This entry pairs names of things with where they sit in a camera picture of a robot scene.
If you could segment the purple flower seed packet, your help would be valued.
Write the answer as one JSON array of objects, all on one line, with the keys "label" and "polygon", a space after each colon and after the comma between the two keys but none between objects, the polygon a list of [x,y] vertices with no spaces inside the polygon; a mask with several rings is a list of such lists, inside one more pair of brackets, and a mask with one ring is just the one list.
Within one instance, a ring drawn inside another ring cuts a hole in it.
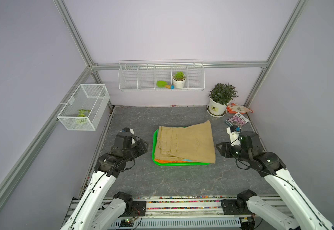
[{"label": "purple flower seed packet", "polygon": [[238,126],[240,128],[242,128],[244,125],[246,125],[247,123],[249,123],[249,119],[246,118],[244,115],[242,115],[241,113],[236,113],[235,115],[233,115],[231,118],[227,119],[225,121],[225,123],[228,126]]}]

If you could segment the large potted green plant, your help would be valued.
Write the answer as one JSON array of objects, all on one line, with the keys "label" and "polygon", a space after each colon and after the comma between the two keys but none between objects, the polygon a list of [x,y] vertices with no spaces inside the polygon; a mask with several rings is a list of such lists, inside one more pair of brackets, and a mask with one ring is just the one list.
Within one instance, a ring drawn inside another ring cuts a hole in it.
[{"label": "large potted green plant", "polygon": [[222,117],[227,113],[228,104],[238,97],[236,87],[229,83],[217,83],[209,93],[208,113],[212,117]]}]

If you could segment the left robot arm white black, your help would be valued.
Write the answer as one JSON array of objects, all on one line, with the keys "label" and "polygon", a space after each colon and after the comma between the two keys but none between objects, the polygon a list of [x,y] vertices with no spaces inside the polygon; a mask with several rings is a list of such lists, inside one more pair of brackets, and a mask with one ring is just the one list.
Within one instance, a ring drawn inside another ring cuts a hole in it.
[{"label": "left robot arm white black", "polygon": [[118,192],[102,213],[97,215],[106,193],[120,173],[128,169],[127,162],[134,162],[147,152],[148,143],[135,136],[133,129],[124,128],[118,132],[111,150],[98,158],[84,195],[62,229],[107,230],[118,217],[132,213],[132,196]]}]

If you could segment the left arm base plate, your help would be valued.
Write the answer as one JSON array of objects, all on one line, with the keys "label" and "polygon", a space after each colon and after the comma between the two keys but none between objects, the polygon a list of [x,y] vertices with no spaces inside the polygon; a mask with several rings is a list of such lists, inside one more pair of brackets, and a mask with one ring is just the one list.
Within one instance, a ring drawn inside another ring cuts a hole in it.
[{"label": "left arm base plate", "polygon": [[146,215],[146,201],[136,200],[126,204],[122,217],[141,217]]}]

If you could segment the green toy in shelf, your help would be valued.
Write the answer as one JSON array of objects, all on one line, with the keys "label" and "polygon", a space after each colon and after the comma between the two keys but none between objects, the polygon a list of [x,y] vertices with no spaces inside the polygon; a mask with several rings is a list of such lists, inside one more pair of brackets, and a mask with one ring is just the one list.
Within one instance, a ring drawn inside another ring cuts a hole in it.
[{"label": "green toy in shelf", "polygon": [[173,85],[168,84],[166,81],[159,80],[156,82],[158,88],[167,88],[167,89],[174,89]]}]

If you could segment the small potted succulent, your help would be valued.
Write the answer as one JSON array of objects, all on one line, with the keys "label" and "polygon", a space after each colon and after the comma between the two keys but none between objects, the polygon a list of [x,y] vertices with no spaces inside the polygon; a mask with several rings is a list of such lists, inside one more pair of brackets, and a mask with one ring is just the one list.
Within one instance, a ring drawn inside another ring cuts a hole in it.
[{"label": "small potted succulent", "polygon": [[184,72],[176,72],[175,74],[172,75],[172,84],[175,89],[182,89],[184,88],[185,81],[186,81],[186,75]]}]

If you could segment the aluminium rail frame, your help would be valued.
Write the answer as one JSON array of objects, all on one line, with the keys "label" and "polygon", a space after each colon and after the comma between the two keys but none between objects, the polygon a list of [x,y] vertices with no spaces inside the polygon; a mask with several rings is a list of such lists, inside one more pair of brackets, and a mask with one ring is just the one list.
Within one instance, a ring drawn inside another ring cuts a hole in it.
[{"label": "aluminium rail frame", "polygon": [[[187,229],[187,228],[227,228],[239,227],[242,230],[256,230],[260,222],[258,215],[224,215],[221,200],[234,199],[230,197],[208,196],[204,198],[149,198],[136,199],[146,201],[146,215],[141,217],[118,217],[108,228],[110,230],[142,230],[142,229]],[[262,198],[267,204],[281,211],[284,202],[276,196]],[[112,199],[102,201],[97,212],[102,211]],[[69,217],[74,212],[79,201],[71,204]]]}]

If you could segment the green item in side basket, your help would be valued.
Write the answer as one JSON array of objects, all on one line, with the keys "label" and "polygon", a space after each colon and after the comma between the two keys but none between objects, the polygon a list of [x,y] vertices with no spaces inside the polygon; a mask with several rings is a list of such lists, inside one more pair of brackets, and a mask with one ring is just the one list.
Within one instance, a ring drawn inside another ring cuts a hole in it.
[{"label": "green item in side basket", "polygon": [[87,117],[90,112],[91,110],[85,110],[85,109],[79,110],[79,114],[77,116],[76,123],[79,125],[86,124],[88,122]]}]

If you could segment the orange white work gloves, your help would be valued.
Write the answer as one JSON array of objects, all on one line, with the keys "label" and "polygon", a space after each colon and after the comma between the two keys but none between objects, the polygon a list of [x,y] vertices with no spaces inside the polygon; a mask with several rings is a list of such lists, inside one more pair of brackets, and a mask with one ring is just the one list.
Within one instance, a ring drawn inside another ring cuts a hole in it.
[{"label": "orange white work gloves", "polygon": [[240,104],[236,104],[236,103],[231,103],[227,106],[227,112],[229,114],[245,114],[245,113],[253,113],[252,110],[240,105]]}]

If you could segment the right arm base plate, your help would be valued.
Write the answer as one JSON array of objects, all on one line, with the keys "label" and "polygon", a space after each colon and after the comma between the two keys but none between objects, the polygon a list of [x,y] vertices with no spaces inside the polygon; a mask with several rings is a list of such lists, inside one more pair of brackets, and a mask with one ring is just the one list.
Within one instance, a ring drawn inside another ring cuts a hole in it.
[{"label": "right arm base plate", "polygon": [[246,201],[242,199],[223,199],[221,200],[221,206],[224,215],[252,215]]}]

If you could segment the khaki pants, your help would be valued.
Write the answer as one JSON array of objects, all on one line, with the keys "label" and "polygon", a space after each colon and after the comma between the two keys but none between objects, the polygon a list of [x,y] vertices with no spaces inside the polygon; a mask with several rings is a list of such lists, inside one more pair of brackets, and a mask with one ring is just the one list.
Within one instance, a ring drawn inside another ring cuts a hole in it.
[{"label": "khaki pants", "polygon": [[216,162],[215,145],[210,121],[187,126],[158,128],[155,159]]}]

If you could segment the orange pants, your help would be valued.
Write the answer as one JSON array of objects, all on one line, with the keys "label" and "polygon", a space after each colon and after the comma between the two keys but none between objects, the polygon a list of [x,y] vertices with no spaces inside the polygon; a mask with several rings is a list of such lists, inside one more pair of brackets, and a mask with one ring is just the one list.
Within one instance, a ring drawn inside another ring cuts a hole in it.
[{"label": "orange pants", "polygon": [[159,160],[159,159],[154,159],[155,162],[161,163],[161,164],[167,164],[167,163],[188,163],[184,162],[183,160]]}]

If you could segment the green plastic basket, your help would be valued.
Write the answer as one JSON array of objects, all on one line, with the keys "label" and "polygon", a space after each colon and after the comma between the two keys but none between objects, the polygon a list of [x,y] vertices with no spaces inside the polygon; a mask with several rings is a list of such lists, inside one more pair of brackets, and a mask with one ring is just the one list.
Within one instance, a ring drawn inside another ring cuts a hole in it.
[{"label": "green plastic basket", "polygon": [[154,132],[153,135],[153,145],[152,145],[152,160],[153,162],[158,166],[195,166],[195,165],[209,165],[209,163],[167,163],[167,164],[161,164],[154,161],[155,159],[155,148],[157,143],[157,136],[158,136],[158,129]]}]

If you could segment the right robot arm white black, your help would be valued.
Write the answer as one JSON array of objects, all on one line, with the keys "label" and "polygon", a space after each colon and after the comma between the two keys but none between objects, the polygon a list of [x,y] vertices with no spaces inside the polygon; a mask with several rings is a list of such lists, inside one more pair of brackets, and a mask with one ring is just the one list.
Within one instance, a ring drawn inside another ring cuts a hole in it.
[{"label": "right robot arm white black", "polygon": [[236,200],[223,200],[224,214],[255,214],[277,230],[334,230],[331,223],[306,197],[293,180],[283,161],[273,152],[266,152],[260,137],[253,131],[241,132],[237,126],[227,129],[230,141],[216,145],[221,156],[253,169],[269,183],[284,201],[292,217],[267,204],[255,192],[245,190]]}]

